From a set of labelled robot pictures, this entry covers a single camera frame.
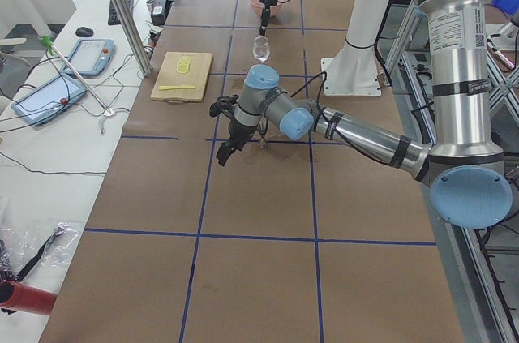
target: blue joint cap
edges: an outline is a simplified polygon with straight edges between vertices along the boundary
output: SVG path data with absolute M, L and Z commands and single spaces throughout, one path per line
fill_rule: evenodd
M 279 123 L 279 129 L 289 139 L 299 140 L 310 130 L 314 124 L 314 118 L 304 108 L 296 108 L 289 111 Z
M 512 207 L 512 188 L 492 169 L 459 166 L 443 172 L 431 185 L 432 205 L 446 221 L 466 228 L 487 228 Z
M 279 84 L 277 71 L 267 65 L 254 65 L 245 78 L 245 85 L 249 88 L 267 90 Z

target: robot label sticker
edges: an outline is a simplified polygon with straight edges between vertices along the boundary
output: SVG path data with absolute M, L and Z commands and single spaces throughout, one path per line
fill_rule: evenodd
M 480 7 L 466 6 L 462 10 L 431 18 L 431 54 L 452 49 L 485 49 L 483 15 Z

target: chair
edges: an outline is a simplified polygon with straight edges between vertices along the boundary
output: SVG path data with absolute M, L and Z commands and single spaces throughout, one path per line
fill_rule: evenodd
M 17 37 L 13 39 L 0 39 L 0 48 L 6 45 L 21 45 L 25 43 L 26 39 L 23 39 L 22 37 Z M 16 55 L 12 55 L 9 53 L 4 53 L 0 51 L 0 74 L 3 71 L 3 62 L 5 59 L 14 59 L 16 61 L 22 62 L 28 67 L 31 67 L 31 63 L 27 59 L 17 57 Z M 7 97 L 0 96 L 0 114 L 4 111 L 4 109 L 9 105 L 11 100 Z

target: wooden cutting board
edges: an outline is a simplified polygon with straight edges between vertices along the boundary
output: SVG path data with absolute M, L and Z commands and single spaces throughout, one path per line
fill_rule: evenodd
M 178 63 L 183 57 L 190 59 L 189 71 L 184 74 L 177 71 Z M 202 102 L 211 63 L 211 53 L 166 53 L 150 98 L 154 101 Z M 160 86 L 178 85 L 193 85 L 195 88 L 159 90 Z

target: green clamp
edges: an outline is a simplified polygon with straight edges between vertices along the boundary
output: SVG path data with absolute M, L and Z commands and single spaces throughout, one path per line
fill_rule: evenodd
M 52 50 L 52 41 L 50 40 L 50 37 L 42 36 L 40 38 L 40 43 L 41 43 L 41 45 L 43 45 L 44 47 L 47 48 L 48 53 L 50 53 L 51 55 L 54 55 L 53 50 Z

